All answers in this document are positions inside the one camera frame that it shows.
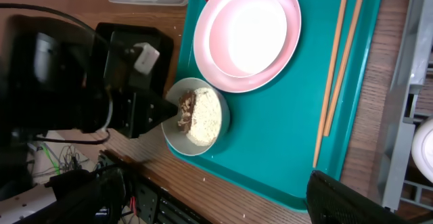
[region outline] wooden chopstick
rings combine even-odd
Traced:
[[[340,95],[341,85],[344,79],[344,73],[346,72],[347,60],[349,59],[350,48],[352,48],[353,36],[355,35],[355,31],[357,29],[359,12],[361,11],[361,6],[363,4],[363,0],[357,0],[357,4],[355,5],[355,11],[353,13],[352,24],[350,25],[349,34],[347,36],[346,47],[344,48],[343,59],[340,65],[340,71],[338,72],[338,78],[336,82],[336,86],[334,88],[334,93],[332,94],[331,106],[329,107],[329,113],[326,118],[325,130],[323,132],[323,136],[329,136],[329,132],[331,131],[332,120],[334,119],[334,113],[336,111],[338,96]]]
[[[331,62],[329,64],[329,71],[327,73],[325,96],[323,97],[322,112],[320,113],[319,130],[317,132],[316,149],[314,152],[313,167],[316,168],[317,160],[319,159],[320,146],[322,144],[323,127],[325,126],[327,106],[329,103],[329,95],[331,93],[332,80],[334,77],[334,69],[336,67],[336,60],[338,55],[338,45],[340,44],[341,28],[343,26],[344,12],[346,10],[347,0],[341,0],[340,11],[338,12],[338,21],[336,27],[336,34],[334,37],[334,45],[332,46]]]

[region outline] teal tray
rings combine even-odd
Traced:
[[[317,127],[341,0],[299,0],[300,41],[286,68],[248,93],[223,93],[231,111],[228,133],[205,154],[180,159],[292,210],[305,212]],[[381,0],[364,0],[334,123],[323,139],[318,169],[339,179],[352,131]],[[356,0],[348,0],[336,71]],[[177,80],[203,78],[193,35],[204,0],[189,0]]]

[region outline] white rice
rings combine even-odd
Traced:
[[[221,107],[218,96],[212,89],[199,88],[194,93],[196,104],[187,137],[198,146],[208,146],[218,137],[222,120]]]

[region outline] wooden table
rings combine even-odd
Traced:
[[[166,88],[173,83],[186,7],[119,5],[107,0],[1,1],[54,7],[80,18],[92,27],[96,27],[99,22],[154,26],[175,41]],[[408,3],[409,0],[382,0],[370,49],[357,117],[341,178],[344,184],[363,195],[368,191],[382,110],[394,72]],[[2,12],[0,18],[7,14],[10,12]],[[67,139],[98,137],[80,135],[76,131],[60,133]],[[136,161],[149,160],[150,163],[146,164],[147,170],[143,174],[213,223],[310,222],[307,214],[292,212],[175,158],[167,149],[160,127],[134,140],[128,140],[113,131],[112,139],[105,145],[79,147],[93,159],[96,159],[97,151],[104,148],[112,149]]]

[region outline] dish rack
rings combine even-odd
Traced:
[[[433,191],[433,187],[405,179],[413,136],[417,127],[431,116],[416,112],[415,108],[426,76],[433,72],[432,5],[433,0],[409,2],[401,48],[382,115],[368,197],[390,210],[397,210],[400,201],[433,210],[432,205],[421,201],[423,191]],[[404,185],[413,188],[410,198],[402,197]]]

